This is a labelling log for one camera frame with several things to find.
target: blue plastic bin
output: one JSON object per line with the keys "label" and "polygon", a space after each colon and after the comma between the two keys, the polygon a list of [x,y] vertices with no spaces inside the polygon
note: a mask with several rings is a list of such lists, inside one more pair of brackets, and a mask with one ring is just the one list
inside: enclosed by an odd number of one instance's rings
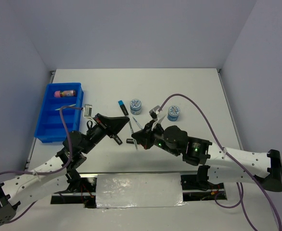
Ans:
{"label": "blue plastic bin", "polygon": [[[76,97],[55,98],[57,90],[76,90]],[[43,143],[64,141],[66,133],[60,118],[60,111],[56,110],[65,105],[76,104],[75,107],[82,107],[83,90],[81,83],[51,83],[45,91],[44,101],[40,110],[35,130],[35,137]],[[63,116],[68,130],[79,130],[80,110],[66,108]]]}

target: marker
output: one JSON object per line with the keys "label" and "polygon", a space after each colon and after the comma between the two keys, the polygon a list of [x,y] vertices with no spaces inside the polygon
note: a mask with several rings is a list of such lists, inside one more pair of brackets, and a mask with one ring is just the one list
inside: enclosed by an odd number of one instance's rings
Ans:
{"label": "marker", "polygon": [[131,139],[131,138],[126,139],[126,143],[134,144],[133,139]]}
{"label": "marker", "polygon": [[124,113],[124,116],[128,116],[128,111],[123,103],[123,101],[119,101],[118,104],[120,105],[120,108],[122,109],[122,112]]}
{"label": "marker", "polygon": [[[120,108],[122,109],[122,112],[124,113],[124,116],[128,116],[128,111],[127,111],[123,101],[122,100],[118,101],[118,104],[120,105]],[[131,121],[128,121],[128,124],[130,126],[130,132],[131,132],[131,134],[133,134],[133,129],[132,129]],[[133,143],[135,144],[136,150],[138,150],[137,142],[136,142],[135,139],[133,139]]]}
{"label": "marker", "polygon": [[132,117],[132,118],[133,118],[133,120],[136,122],[136,124],[138,125],[138,127],[142,130],[143,128],[142,128],[141,124],[138,123],[138,121],[136,120],[135,117]]}

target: wire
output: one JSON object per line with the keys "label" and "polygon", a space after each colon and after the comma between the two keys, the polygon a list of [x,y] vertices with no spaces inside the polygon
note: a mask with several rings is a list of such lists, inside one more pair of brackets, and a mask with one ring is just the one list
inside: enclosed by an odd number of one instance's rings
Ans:
{"label": "wire", "polygon": [[[219,140],[218,140],[218,138],[217,138],[217,136],[216,136],[216,134],[215,134],[215,132],[214,132],[214,130],[213,130],[211,124],[209,123],[207,117],[205,116],[205,114],[203,113],[203,111],[201,110],[201,108],[200,108],[192,99],[190,99],[189,97],[187,97],[187,96],[185,96],[185,95],[183,95],[183,94],[178,94],[178,93],[172,94],[172,95],[170,95],[168,98],[166,98],[166,100],[163,102],[163,104],[162,104],[161,107],[158,109],[158,111],[160,112],[160,111],[163,109],[163,107],[165,106],[165,104],[168,102],[168,100],[171,99],[171,98],[174,97],[174,96],[181,96],[181,97],[187,99],[188,101],[190,101],[190,102],[198,109],[198,111],[201,113],[201,115],[203,116],[204,120],[206,121],[207,126],[209,127],[209,129],[210,129],[210,131],[211,131],[211,133],[212,133],[212,135],[213,135],[213,137],[214,137],[214,139],[215,139],[217,145],[219,146],[219,148],[220,148],[221,150],[223,150],[223,146],[220,144],[220,142],[219,142]],[[280,218],[280,216],[279,216],[278,210],[276,209],[275,204],[273,203],[273,201],[271,200],[271,198],[269,197],[269,195],[267,194],[267,192],[263,189],[262,185],[257,181],[257,179],[252,175],[252,173],[249,172],[249,170],[248,170],[244,165],[242,165],[237,159],[235,159],[229,152],[225,152],[225,154],[226,154],[229,158],[231,158],[237,165],[239,165],[239,166],[251,177],[251,179],[258,185],[258,187],[260,188],[260,190],[263,192],[263,194],[264,194],[265,197],[267,198],[267,200],[268,200],[270,206],[272,207],[272,210],[273,210],[273,212],[274,212],[274,214],[275,214],[275,216],[276,216],[276,218],[277,218],[279,231],[282,231],[282,222],[281,222],[281,218]]]}
{"label": "wire", "polygon": [[225,206],[225,205],[222,205],[220,204],[218,201],[217,201],[217,198],[220,194],[223,194],[224,192],[218,192],[216,195],[215,195],[215,202],[217,205],[219,205],[220,207],[223,207],[223,208],[236,208],[237,206],[239,206],[243,200],[243,197],[244,197],[244,188],[243,188],[243,184],[241,183],[241,187],[242,187],[242,190],[240,189],[239,187],[239,184],[237,184],[237,188],[238,188],[238,192],[239,192],[239,202],[235,205],[232,205],[232,206]]}
{"label": "wire", "polygon": [[244,215],[245,215],[245,218],[246,220],[248,221],[249,225],[251,226],[251,228],[254,230],[254,231],[257,231],[256,227],[254,227],[254,225],[252,224],[252,222],[250,221],[248,215],[247,215],[247,212],[246,212],[246,209],[245,209],[245,206],[244,206],[244,200],[243,200],[243,197],[244,197],[244,187],[243,187],[243,184],[241,183],[241,189],[242,189],[242,198],[240,200],[241,202],[241,205],[242,205],[242,209],[243,209],[243,212],[244,212]]}
{"label": "wire", "polygon": [[89,121],[87,122],[87,127],[88,127],[88,130],[90,130],[90,129],[93,127],[93,121],[89,120]]}
{"label": "wire", "polygon": [[[73,157],[72,142],[71,142],[71,139],[70,139],[70,136],[69,136],[69,131],[68,131],[68,128],[66,126],[66,123],[65,123],[65,120],[64,120],[64,117],[63,117],[63,112],[62,112],[62,110],[65,109],[65,108],[71,108],[71,109],[75,109],[75,110],[82,110],[82,108],[81,107],[72,107],[72,106],[62,106],[60,108],[60,118],[61,118],[61,121],[63,123],[64,129],[65,129],[65,132],[66,132],[66,136],[67,136],[67,141],[68,141],[69,158],[68,158],[67,162],[61,168],[59,168],[58,170],[55,170],[55,171],[52,171],[52,172],[37,172],[38,175],[46,176],[46,175],[58,173],[58,172],[62,171],[63,169],[65,169],[72,160],[72,157]],[[7,174],[7,173],[15,173],[17,175],[23,175],[23,174],[33,175],[33,172],[19,171],[19,170],[3,171],[3,172],[0,172],[0,175]]]}
{"label": "wire", "polygon": [[30,209],[36,202],[37,202],[37,201],[35,201],[35,202],[33,202],[32,204],[30,204],[30,206],[29,206],[28,208],[26,208],[26,210],[25,210],[22,214],[20,214],[19,217],[15,218],[15,219],[12,219],[12,220],[10,220],[10,221],[8,221],[8,222],[6,222],[6,224],[13,223],[14,221],[17,221],[18,219],[20,219],[24,214],[26,214],[27,211],[29,211],[29,209]]}
{"label": "wire", "polygon": [[85,190],[88,192],[88,194],[90,194],[90,196],[91,196],[91,198],[94,198],[94,196],[90,193],[90,191],[84,186],[84,184],[82,185],[84,188],[85,188]]}
{"label": "wire", "polygon": [[57,194],[59,194],[59,195],[60,195],[60,197],[61,197],[61,199],[62,199],[63,203],[65,204],[65,197],[62,195],[62,193],[57,192]]}
{"label": "wire", "polygon": [[84,204],[83,197],[82,197],[82,185],[81,185],[81,190],[80,191],[81,191],[81,201]]}

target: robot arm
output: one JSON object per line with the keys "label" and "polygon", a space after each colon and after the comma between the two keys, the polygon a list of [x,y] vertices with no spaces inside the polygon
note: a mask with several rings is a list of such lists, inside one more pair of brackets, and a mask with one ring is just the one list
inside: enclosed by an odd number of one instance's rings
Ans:
{"label": "robot arm", "polygon": [[64,148],[49,161],[35,168],[33,175],[23,174],[0,183],[0,226],[9,223],[19,210],[47,195],[79,189],[81,178],[76,169],[86,160],[83,154],[89,153],[106,135],[119,143],[117,134],[128,123],[129,118],[109,118],[97,114],[93,120],[96,124],[89,128],[87,134],[79,131],[69,133],[72,160],[62,171],[49,175],[36,174],[56,171],[67,163],[70,154],[67,139],[63,142]]}
{"label": "robot arm", "polygon": [[199,183],[252,182],[243,169],[225,155],[229,152],[255,176],[265,190],[282,192],[282,162],[279,151],[251,153],[227,147],[222,150],[216,143],[189,137],[186,131],[177,126],[164,130],[157,123],[155,115],[152,117],[153,120],[144,129],[132,134],[132,138],[145,149],[155,145],[175,156],[182,154],[183,161],[199,166]]}

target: cable tie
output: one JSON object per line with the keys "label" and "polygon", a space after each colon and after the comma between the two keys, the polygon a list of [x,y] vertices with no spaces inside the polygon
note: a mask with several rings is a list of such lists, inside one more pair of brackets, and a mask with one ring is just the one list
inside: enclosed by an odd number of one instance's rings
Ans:
{"label": "cable tie", "polygon": [[226,148],[226,147],[223,147],[222,151],[223,151],[223,153],[224,153],[223,158],[226,159],[226,155],[227,155],[227,152],[228,152],[227,148]]}
{"label": "cable tie", "polygon": [[33,174],[33,176],[37,177],[38,181],[41,181],[41,178],[40,178],[39,174],[37,173],[37,171],[35,169],[33,170],[32,174]]}

